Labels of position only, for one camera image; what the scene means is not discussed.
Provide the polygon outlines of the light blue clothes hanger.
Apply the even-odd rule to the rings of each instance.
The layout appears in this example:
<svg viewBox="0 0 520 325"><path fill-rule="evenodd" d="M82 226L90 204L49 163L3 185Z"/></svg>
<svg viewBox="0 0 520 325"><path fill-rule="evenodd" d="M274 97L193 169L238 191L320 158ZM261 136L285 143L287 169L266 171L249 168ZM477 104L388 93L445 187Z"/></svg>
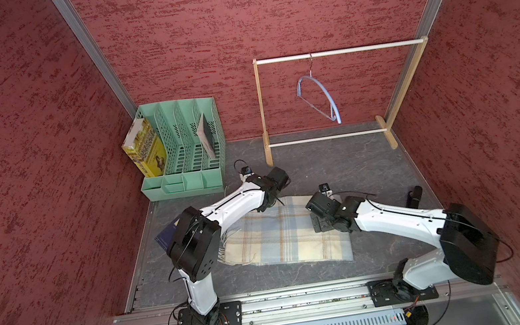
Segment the light blue clothes hanger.
<svg viewBox="0 0 520 325"><path fill-rule="evenodd" d="M325 85L313 74L315 59L311 53L308 55L308 59L308 71L296 83L296 96L320 116L323 116L330 122L341 125L342 117L335 99Z"/></svg>

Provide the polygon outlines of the green plastic file organizer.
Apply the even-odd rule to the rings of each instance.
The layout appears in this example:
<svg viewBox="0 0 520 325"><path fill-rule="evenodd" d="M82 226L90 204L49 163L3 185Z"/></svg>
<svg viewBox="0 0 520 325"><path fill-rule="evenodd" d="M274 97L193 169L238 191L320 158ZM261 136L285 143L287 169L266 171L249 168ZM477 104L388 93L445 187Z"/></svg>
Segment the green plastic file organizer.
<svg viewBox="0 0 520 325"><path fill-rule="evenodd" d="M226 139L214 98L143 104L136 117L149 120L168 155L164 174L143 180L141 191L151 202L224 191ZM197 135L203 120L212 135L213 159Z"/></svg>

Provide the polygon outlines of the yellow book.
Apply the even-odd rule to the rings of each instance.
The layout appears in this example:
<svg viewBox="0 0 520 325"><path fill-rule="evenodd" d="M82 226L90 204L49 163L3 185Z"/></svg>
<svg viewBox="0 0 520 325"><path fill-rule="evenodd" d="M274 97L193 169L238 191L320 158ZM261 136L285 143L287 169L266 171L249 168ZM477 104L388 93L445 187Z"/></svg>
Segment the yellow book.
<svg viewBox="0 0 520 325"><path fill-rule="evenodd" d="M121 147L146 178L164 174L166 149L146 118L134 119Z"/></svg>

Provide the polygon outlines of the black handheld device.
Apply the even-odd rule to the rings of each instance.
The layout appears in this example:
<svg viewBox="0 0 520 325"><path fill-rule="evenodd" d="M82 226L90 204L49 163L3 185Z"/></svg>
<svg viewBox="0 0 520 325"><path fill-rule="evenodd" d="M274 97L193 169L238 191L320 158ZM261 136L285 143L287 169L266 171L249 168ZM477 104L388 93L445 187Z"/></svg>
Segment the black handheld device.
<svg viewBox="0 0 520 325"><path fill-rule="evenodd" d="M423 188L415 186L407 195L406 207L411 209L419 209L419 204L423 195Z"/></svg>

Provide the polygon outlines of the dark blue notebook yellow label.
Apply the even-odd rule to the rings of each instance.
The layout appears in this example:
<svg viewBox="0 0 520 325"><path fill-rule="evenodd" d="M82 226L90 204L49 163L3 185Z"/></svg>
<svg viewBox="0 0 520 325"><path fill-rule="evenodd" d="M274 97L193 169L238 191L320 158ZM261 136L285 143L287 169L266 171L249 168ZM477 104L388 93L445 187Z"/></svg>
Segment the dark blue notebook yellow label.
<svg viewBox="0 0 520 325"><path fill-rule="evenodd" d="M177 224L179 222L179 217L169 223L160 233L155 237L156 244L160 246L160 248L164 252L168 252L171 241L173 240L174 233L177 229Z"/></svg>

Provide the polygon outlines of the wooden clothes rack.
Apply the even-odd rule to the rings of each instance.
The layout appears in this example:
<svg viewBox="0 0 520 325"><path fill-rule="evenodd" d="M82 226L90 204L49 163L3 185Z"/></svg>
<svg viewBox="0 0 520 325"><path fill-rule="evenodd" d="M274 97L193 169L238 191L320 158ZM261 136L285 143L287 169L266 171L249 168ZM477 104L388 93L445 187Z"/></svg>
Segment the wooden clothes rack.
<svg viewBox="0 0 520 325"><path fill-rule="evenodd" d="M265 159L266 159L267 165L272 166L274 164L272 150L275 148L278 148L278 147L304 144L304 143L308 144L308 143L322 142L322 141L362 136L362 135L375 134L375 133L383 134L385 136L386 140L388 141L388 144L390 145L390 147L392 149L396 150L400 146L400 144L399 144L399 141L396 139L395 134L393 133L393 126L395 124L398 113L400 112L401 106L403 105L405 97L410 89L411 83L413 81L413 77L416 74L416 71L417 71L419 63L422 59L422 56L426 50L428 39L429 39L429 37L427 35L423 35L422 37L415 38L415 39L401 40L401 41L381 43L381 44L361 46L361 47L357 46L357 47L343 48L343 49L303 54L303 55L297 55L297 56L290 55L290 56L283 56L283 57L270 58L270 59L259 59L259 60L254 59L253 63L252 63L252 67L253 67L254 81L255 81L255 87L256 87L256 94L258 96L258 105L260 107L260 114L261 114L260 121L262 122L262 127L263 127L262 139L263 139ZM335 136L328 136L328 137L322 136L321 138L308 139L308 140L301 139L301 140L294 140L294 141L274 143L274 144L272 144L270 142L270 136L269 136L269 133L268 133L268 130L266 127L266 120L265 120L264 107L263 107L264 100L263 100L261 80L260 80L260 74L259 74L260 66L284 63L284 62L291 62L291 61L297 61L297 60L304 60L304 59L309 59L310 61L313 61L313 60L315 60L315 58L321 58L321 57L328 57L328 56L335 56L335 55L342 56L342 55L348 55L348 54L362 53L362 52L375 51L375 50L380 51L380 50L400 48L400 47L406 47L406 46L411 46L414 48L413 56L411 57L410 62L408 63L408 68L407 68L405 75L402 77L402 80L400 82L401 85L399 86L399 90L396 91L392 95L394 101L393 101L392 105L390 106L390 109L388 110L387 116L382 117L382 116L378 115L375 118L378 123L378 126L379 126L378 129L355 132L355 133L348 133L348 134L341 134L341 135L335 135Z"/></svg>

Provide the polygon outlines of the dark thin book in organizer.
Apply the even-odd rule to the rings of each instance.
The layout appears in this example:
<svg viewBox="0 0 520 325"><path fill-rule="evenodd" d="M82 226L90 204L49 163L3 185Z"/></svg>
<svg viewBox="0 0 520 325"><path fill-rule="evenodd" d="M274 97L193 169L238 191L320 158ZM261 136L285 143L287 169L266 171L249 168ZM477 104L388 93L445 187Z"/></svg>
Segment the dark thin book in organizer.
<svg viewBox="0 0 520 325"><path fill-rule="evenodd" d="M200 115L196 134L208 158L213 161L216 158L215 144L212 138L212 131L204 114Z"/></svg>

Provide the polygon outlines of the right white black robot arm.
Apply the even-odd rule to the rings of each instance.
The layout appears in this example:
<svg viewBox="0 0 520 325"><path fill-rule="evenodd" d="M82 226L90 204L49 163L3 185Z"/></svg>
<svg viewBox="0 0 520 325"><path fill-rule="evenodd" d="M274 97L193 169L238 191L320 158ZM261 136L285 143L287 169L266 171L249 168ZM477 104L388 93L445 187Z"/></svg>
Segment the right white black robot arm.
<svg viewBox="0 0 520 325"><path fill-rule="evenodd" d="M494 282L499 237L468 207L447 209L397 207L353 194L336 201L318 192L305 206L325 230L380 232L424 242L433 247L422 256L399 262L391 279L372 287L389 302L425 299L436 284L462 279L476 285Z"/></svg>

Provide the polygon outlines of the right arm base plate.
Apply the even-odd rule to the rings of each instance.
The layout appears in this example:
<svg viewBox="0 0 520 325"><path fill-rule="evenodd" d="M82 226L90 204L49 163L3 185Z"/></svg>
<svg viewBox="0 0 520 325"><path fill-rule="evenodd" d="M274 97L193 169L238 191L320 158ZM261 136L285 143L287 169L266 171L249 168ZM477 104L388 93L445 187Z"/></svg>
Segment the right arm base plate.
<svg viewBox="0 0 520 325"><path fill-rule="evenodd" d="M419 290L403 281L396 283L393 279L370 281L367 283L367 288L375 307L408 305L439 297L439 293L433 286Z"/></svg>

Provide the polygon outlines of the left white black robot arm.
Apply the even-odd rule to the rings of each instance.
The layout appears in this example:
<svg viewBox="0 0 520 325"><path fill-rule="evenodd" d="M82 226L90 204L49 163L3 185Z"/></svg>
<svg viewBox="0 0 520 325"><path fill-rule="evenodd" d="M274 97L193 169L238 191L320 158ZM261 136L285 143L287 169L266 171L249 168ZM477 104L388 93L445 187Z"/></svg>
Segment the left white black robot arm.
<svg viewBox="0 0 520 325"><path fill-rule="evenodd" d="M188 290L190 308L204 317L218 305L211 272L221 237L250 212L263 213L278 201L290 183L286 171L274 167L267 175L242 175L240 187L208 207L186 208L177 218L167 255Z"/></svg>

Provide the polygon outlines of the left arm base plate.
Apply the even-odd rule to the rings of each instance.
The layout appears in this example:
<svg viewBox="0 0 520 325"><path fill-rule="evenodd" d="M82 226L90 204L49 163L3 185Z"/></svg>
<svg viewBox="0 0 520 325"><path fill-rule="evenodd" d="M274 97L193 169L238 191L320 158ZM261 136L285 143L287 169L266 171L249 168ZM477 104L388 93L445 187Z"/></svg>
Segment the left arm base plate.
<svg viewBox="0 0 520 325"><path fill-rule="evenodd" d="M183 308L170 318L175 325L242 325L242 302L217 303L207 315L196 310Z"/></svg>

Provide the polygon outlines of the plaid beige blue scarf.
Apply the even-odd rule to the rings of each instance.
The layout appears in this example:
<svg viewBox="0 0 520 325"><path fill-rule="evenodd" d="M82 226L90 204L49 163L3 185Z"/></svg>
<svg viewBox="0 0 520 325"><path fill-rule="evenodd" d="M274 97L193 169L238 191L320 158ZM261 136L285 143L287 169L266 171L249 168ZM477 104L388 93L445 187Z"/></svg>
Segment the plaid beige blue scarf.
<svg viewBox="0 0 520 325"><path fill-rule="evenodd" d="M219 261L226 265L275 265L324 261L353 261L350 234L317 232L311 197L287 196L265 212L250 212L222 235Z"/></svg>

